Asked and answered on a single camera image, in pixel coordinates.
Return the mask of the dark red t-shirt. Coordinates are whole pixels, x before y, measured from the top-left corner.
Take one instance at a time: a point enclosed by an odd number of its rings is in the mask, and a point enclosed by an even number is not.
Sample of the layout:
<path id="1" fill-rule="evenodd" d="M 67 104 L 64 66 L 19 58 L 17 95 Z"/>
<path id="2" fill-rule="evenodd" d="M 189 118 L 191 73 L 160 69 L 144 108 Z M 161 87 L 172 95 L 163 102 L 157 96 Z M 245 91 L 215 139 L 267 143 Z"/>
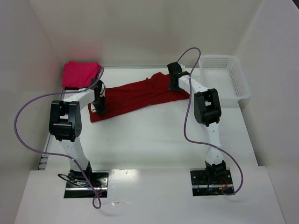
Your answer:
<path id="1" fill-rule="evenodd" d="M 133 112 L 151 105 L 163 104 L 189 98 L 185 90 L 169 89 L 170 75 L 158 72 L 145 80 L 123 86 L 106 88 L 105 107 L 103 115 L 91 112 L 92 123 L 110 119 L 128 112 Z"/>

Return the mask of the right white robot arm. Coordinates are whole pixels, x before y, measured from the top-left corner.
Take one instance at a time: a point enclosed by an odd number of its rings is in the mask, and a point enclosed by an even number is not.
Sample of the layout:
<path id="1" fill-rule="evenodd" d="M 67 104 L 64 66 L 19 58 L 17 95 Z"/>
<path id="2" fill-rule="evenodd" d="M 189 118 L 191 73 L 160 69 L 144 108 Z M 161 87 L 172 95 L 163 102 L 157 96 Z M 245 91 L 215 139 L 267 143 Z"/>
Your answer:
<path id="1" fill-rule="evenodd" d="M 191 99 L 187 109 L 193 107 L 193 115 L 197 123 L 202 125 L 208 135 L 209 146 L 205 157 L 205 173 L 208 184 L 216 183 L 226 172 L 224 156 L 219 149 L 219 122 L 222 115 L 218 92 L 216 89 L 204 87 L 184 71 L 178 62 L 167 65 L 170 74 L 169 89 L 172 91 L 185 90 Z"/>

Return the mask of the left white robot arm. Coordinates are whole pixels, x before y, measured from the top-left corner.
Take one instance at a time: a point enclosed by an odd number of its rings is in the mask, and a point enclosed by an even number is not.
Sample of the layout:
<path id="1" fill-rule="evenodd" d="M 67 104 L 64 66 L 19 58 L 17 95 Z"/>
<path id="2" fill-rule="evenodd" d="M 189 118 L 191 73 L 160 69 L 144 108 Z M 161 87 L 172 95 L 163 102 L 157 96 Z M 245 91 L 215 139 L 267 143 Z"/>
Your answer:
<path id="1" fill-rule="evenodd" d="M 91 112 L 104 115 L 106 87 L 101 80 L 92 79 L 90 89 L 83 88 L 65 100 L 54 100 L 50 108 L 49 132 L 60 142 L 67 156 L 70 157 L 70 179 L 91 179 L 92 168 L 86 158 L 81 141 L 81 110 L 90 105 Z"/>

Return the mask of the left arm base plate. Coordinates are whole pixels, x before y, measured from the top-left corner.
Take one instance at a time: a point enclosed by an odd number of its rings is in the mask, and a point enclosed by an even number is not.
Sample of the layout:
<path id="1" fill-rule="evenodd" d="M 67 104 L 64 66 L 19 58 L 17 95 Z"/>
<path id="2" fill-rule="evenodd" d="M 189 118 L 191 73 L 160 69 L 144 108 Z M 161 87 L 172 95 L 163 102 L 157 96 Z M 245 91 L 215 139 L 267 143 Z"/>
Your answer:
<path id="1" fill-rule="evenodd" d="M 66 181 L 64 198 L 92 198 L 95 196 L 92 188 L 82 176 L 81 172 L 70 171 L 68 175 L 58 174 Z M 92 171 L 90 182 L 101 198 L 107 197 L 108 171 Z"/>

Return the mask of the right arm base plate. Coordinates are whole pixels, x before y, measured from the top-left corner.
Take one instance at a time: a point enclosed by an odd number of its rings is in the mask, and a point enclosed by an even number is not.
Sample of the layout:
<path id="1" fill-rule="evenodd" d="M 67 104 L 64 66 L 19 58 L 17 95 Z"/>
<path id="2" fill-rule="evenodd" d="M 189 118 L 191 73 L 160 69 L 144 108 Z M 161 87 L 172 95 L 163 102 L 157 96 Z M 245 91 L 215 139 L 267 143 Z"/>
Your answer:
<path id="1" fill-rule="evenodd" d="M 193 196 L 219 196 L 235 192 L 230 170 L 214 180 L 208 180 L 204 169 L 191 169 L 191 184 Z"/>

